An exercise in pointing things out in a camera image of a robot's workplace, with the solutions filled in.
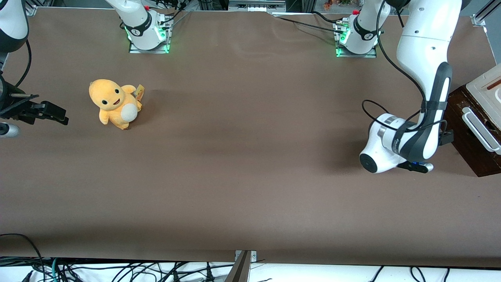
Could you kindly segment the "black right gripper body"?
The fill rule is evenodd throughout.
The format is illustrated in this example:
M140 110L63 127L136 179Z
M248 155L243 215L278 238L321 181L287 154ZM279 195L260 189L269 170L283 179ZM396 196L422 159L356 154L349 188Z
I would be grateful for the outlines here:
M23 98L13 98L11 94L25 94L25 92L6 82L2 75L0 75L0 80L0 116L2 119L16 119L15 116L18 116L23 111L23 105L14 107L13 105L23 100Z

